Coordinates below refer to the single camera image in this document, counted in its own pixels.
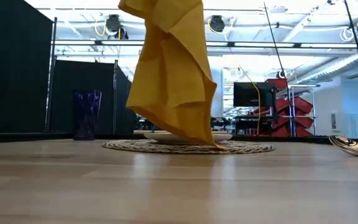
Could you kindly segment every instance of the white wall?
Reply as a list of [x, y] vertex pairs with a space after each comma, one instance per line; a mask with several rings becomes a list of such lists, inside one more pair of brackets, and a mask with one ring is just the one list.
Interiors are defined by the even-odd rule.
[[[314, 88], [314, 110], [316, 112], [316, 135], [341, 134], [341, 117], [337, 118], [339, 131], [333, 131], [331, 127], [331, 113], [342, 114], [343, 92], [341, 79], [335, 78], [333, 82], [320, 83], [321, 87]], [[302, 95], [304, 100], [312, 102], [311, 94]]]
[[[314, 109], [318, 117], [316, 134], [358, 138], [358, 79], [336, 77], [332, 82], [320, 85], [314, 88]], [[312, 102], [311, 94], [304, 94], [302, 98]], [[337, 130], [332, 130], [331, 126], [333, 112], [337, 114]]]

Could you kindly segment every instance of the ceiling duct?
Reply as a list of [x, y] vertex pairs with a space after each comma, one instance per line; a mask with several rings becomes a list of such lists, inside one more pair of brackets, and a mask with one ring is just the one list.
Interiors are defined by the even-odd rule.
[[337, 75], [358, 67], [358, 54], [350, 55], [345, 58], [335, 59], [321, 67], [318, 67], [300, 77], [292, 75], [288, 81], [296, 84], [305, 84], [310, 82], [321, 82], [330, 80]]

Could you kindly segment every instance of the spoon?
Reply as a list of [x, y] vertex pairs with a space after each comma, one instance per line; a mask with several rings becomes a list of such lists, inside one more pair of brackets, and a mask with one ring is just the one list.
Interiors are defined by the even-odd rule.
[[330, 136], [329, 141], [340, 150], [358, 156], [358, 143], [344, 136]]

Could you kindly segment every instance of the table surface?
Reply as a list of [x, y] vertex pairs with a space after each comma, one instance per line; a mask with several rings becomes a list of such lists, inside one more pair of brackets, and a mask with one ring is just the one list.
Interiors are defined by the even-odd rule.
[[358, 223], [358, 157], [333, 146], [204, 156], [101, 143], [1, 143], [0, 223]]

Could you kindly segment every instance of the fabric fold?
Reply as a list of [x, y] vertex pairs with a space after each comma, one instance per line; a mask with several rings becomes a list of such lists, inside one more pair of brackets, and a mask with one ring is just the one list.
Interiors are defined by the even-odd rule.
[[190, 142], [216, 146], [211, 132], [211, 77], [201, 0], [121, 0], [145, 19], [146, 37], [127, 107]]

